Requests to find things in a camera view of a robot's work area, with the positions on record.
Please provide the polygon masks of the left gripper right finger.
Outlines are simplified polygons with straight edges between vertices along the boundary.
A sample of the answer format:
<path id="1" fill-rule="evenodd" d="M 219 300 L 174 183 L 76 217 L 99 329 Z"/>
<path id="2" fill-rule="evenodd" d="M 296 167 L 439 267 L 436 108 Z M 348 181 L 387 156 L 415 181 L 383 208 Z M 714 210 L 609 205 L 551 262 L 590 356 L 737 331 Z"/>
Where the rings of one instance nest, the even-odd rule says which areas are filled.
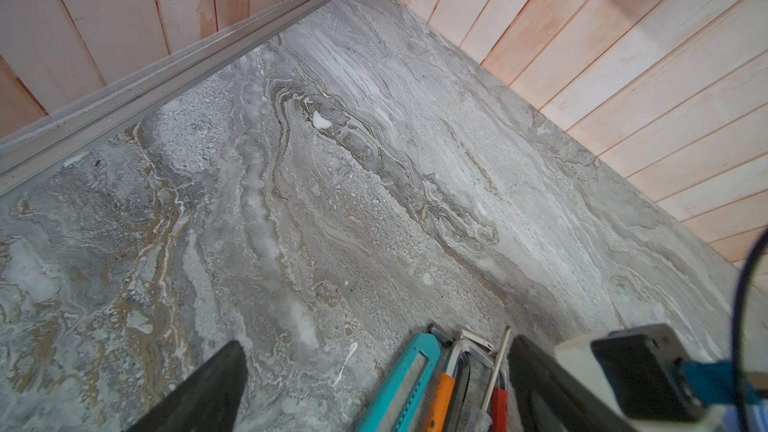
<path id="1" fill-rule="evenodd" d="M 631 431 L 633 427 L 524 335 L 507 354 L 525 431 Z"/>

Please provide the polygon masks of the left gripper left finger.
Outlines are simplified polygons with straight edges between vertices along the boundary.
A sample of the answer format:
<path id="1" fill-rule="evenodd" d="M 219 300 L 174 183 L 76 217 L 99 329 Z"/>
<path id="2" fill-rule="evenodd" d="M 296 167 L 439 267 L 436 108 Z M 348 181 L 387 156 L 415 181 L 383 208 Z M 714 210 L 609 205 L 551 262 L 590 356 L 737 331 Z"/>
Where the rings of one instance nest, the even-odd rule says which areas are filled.
<path id="1" fill-rule="evenodd" d="M 232 431 L 247 379 L 245 352 L 232 340 L 129 429 Z"/>

